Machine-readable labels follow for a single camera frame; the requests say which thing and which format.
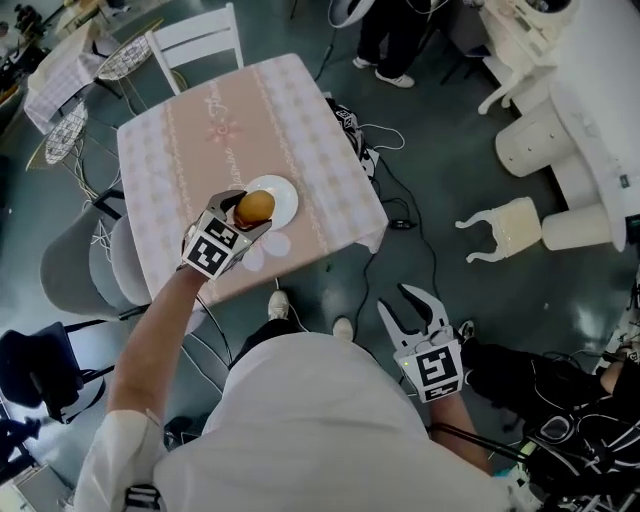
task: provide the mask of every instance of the egg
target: egg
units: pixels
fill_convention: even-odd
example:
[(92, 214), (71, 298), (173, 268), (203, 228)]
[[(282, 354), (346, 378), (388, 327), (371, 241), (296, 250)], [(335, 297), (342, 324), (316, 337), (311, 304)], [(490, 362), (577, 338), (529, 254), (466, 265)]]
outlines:
[(265, 190), (256, 190), (244, 196), (234, 211), (234, 221), (240, 227), (248, 227), (269, 220), (276, 207), (276, 200)]

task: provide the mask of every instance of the gray chair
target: gray chair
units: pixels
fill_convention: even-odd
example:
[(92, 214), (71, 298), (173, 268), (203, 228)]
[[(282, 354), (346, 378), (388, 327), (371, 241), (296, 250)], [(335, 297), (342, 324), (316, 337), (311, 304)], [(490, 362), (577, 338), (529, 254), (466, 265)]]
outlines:
[[(124, 199), (124, 194), (113, 189), (102, 194), (44, 252), (40, 281), (49, 301), (62, 311), (102, 320), (125, 320), (142, 313), (151, 302), (129, 219), (106, 204), (111, 197)], [(91, 242), (104, 215), (116, 221), (111, 235), (116, 281), (126, 299), (137, 306), (125, 312), (119, 312), (102, 296), (89, 268)]]

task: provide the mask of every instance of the black pants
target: black pants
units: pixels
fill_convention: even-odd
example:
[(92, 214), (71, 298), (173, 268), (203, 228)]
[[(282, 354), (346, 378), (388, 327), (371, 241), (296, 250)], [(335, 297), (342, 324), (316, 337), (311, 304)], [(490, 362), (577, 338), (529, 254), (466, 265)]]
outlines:
[[(428, 0), (410, 0), (418, 11), (431, 8)], [(376, 0), (362, 20), (358, 57), (379, 63), (386, 78), (402, 76), (415, 59), (428, 16), (415, 12), (405, 0)], [(380, 43), (389, 34), (389, 52), (380, 62)]]
[(291, 320), (280, 318), (276, 320), (269, 320), (266, 324), (260, 327), (260, 329), (247, 338), (242, 350), (233, 360), (229, 369), (233, 368), (240, 359), (247, 355), (247, 352), (260, 345), (263, 341), (270, 340), (271, 338), (277, 338), (278, 336), (284, 336), (285, 334), (295, 334), (296, 332), (300, 332), (300, 328)]

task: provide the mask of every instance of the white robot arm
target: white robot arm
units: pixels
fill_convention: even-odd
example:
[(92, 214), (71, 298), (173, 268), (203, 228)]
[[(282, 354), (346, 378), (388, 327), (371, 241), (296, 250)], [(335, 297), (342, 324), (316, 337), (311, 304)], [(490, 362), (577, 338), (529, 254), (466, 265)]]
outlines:
[(426, 322), (426, 332), (407, 330), (389, 305), (378, 301), (378, 312), (396, 348), (396, 363), (422, 402), (460, 391), (464, 380), (460, 344), (442, 302), (415, 286), (399, 284), (398, 288)]
[(185, 235), (182, 264), (218, 279), (238, 263), (255, 241), (271, 227), (271, 221), (243, 230), (227, 222), (227, 212), (247, 193), (229, 190), (215, 194)]

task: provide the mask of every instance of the floor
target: floor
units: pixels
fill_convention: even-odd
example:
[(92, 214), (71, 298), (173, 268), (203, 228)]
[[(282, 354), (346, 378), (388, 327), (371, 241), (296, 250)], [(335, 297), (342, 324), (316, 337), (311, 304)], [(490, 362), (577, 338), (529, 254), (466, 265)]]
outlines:
[[(326, 2), (300, 0), (296, 16), (289, 20), (291, 0), (253, 2), (236, 0), (240, 40), (247, 64), (295, 52), (312, 73), (324, 55), (331, 30), (326, 23)], [(157, 18), (164, 23), (223, 5), (222, 0), (173, 0), (144, 14), (117, 32), (120, 40)], [(479, 247), (489, 248), (489, 231), (480, 227), (460, 232), (456, 220), (504, 204), (516, 197), (531, 197), (541, 217), (561, 211), (553, 179), (537, 173), (518, 179), (505, 172), (493, 149), (495, 135), (512, 121), (499, 107), (488, 116), (477, 114), (478, 104), (493, 87), (481, 74), (463, 80), (462, 72), (449, 84), (439, 85), (456, 56), (443, 54), (445, 43), (434, 37), (411, 69), (418, 85), (398, 90), (377, 81), (369, 71), (351, 65), (358, 39), (357, 27), (338, 33), (336, 49), (318, 81), (341, 103), (354, 110), (361, 123), (374, 123), (400, 130), (406, 147), (385, 151), (392, 171), (414, 192), (425, 221), (425, 235), (437, 253), (437, 282), (452, 322), (473, 318), (478, 336), (487, 342), (511, 348), (572, 353), (606, 344), (610, 331), (626, 303), (637, 267), (633, 250), (617, 253), (608, 245), (552, 253), (538, 244), (508, 260), (491, 264), (467, 264), (465, 256)], [(231, 56), (217, 56), (181, 69), (194, 85), (233, 69)], [(166, 81), (155, 63), (145, 64), (134, 75), (136, 86), (148, 104), (170, 96)], [(108, 123), (121, 124), (131, 114), (123, 101), (103, 90), (89, 93), (90, 112)], [(115, 150), (115, 132), (99, 124), (89, 131)], [(54, 321), (74, 323), (82, 319), (56, 310), (44, 297), (39, 282), (39, 262), (47, 244), (78, 214), (84, 196), (64, 169), (24, 172), (25, 164), (42, 136), (22, 117), (0, 141), (1, 153), (9, 158), (12, 185), (8, 188), (11, 214), (2, 221), (0, 242), (0, 324), (4, 329), (31, 333)], [(367, 132), (372, 144), (396, 143), (392, 134)], [(85, 165), (95, 188), (106, 188), (117, 163), (103, 149), (87, 142)], [(383, 197), (403, 192), (384, 170), (377, 171)], [(399, 212), (389, 209), (391, 216)], [(93, 271), (105, 294), (125, 307), (104, 254), (96, 247)], [(349, 247), (326, 260), (282, 277), (302, 322), (312, 330), (328, 332), (333, 319), (345, 314), (353, 319), (362, 301), (365, 282), (362, 269), (369, 255), (360, 246)], [(418, 233), (388, 231), (378, 257), (369, 269), (371, 290), (360, 315), (358, 342), (374, 352), (394, 376), (392, 345), (375, 308), (384, 297), (408, 325), (420, 326), (417, 316), (401, 299), (397, 283), (431, 290), (434, 266)], [(262, 286), (213, 308), (237, 353), (243, 340), (266, 320), (266, 304), (273, 286)], [(81, 331), (73, 337), (82, 368), (102, 368), (115, 360), (133, 324), (107, 324)], [(222, 350), (213, 325), (198, 330), (203, 339)], [(193, 340), (188, 350), (216, 382), (222, 384), (226, 370)], [(489, 404), (465, 391), (477, 429), (497, 440), (517, 440), (502, 426), (511, 418), (490, 409)], [(215, 389), (191, 363), (181, 358), (168, 405), (167, 420), (175, 415), (197, 416), (210, 412), (219, 399)], [(7, 404), (16, 418), (42, 411), (27, 411)], [(416, 404), (421, 414), (425, 408)], [(81, 414), (70, 426), (55, 425), (41, 439), (28, 445), (34, 456), (48, 462), (74, 484), (82, 460), (104, 414), (104, 400)]]

